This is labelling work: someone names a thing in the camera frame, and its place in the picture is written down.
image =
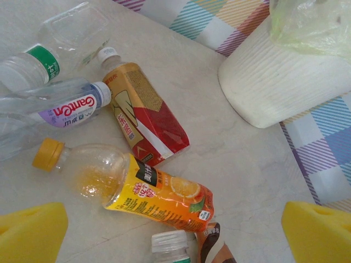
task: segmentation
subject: orange label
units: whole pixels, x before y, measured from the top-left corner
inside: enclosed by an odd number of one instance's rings
[[[161,221],[178,229],[205,230],[214,210],[212,192],[173,177],[129,155],[130,165],[119,198],[109,210],[121,210]]]

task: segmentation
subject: clear plastic bottle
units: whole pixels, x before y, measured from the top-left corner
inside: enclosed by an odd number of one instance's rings
[[[151,238],[151,244],[155,263],[190,263],[184,230],[155,234]]]
[[[69,188],[105,209],[145,216],[186,231],[203,231],[214,214],[212,192],[122,153],[116,146],[74,148],[46,138],[32,165],[52,171]]]
[[[0,98],[0,161],[95,116],[111,101],[103,82],[56,82]]]
[[[0,62],[0,81],[12,92],[41,87],[87,65],[109,40],[108,19],[84,2],[45,21],[38,44]]]

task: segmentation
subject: plastic bag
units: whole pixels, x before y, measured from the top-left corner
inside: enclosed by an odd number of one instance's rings
[[[271,0],[273,43],[351,62],[351,0]]]

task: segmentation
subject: checkered cloth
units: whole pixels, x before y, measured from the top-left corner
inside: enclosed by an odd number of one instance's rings
[[[351,198],[351,93],[289,118],[281,127],[315,202]]]
[[[224,56],[269,15],[268,0],[115,0]]]

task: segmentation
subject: bottle neck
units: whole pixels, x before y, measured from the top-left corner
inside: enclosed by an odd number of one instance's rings
[[[120,56],[112,56],[106,59],[102,64],[101,68],[104,70],[105,74],[110,73],[115,68],[119,67],[120,65],[125,64],[125,62],[121,61]]]
[[[189,258],[186,248],[154,253],[155,263],[178,262]]]
[[[68,147],[64,147],[62,152],[61,152],[61,155],[60,155],[60,158],[59,160],[57,161],[55,167],[57,170],[62,170],[62,167],[64,166],[68,156],[70,155],[71,153],[71,149],[68,148]]]

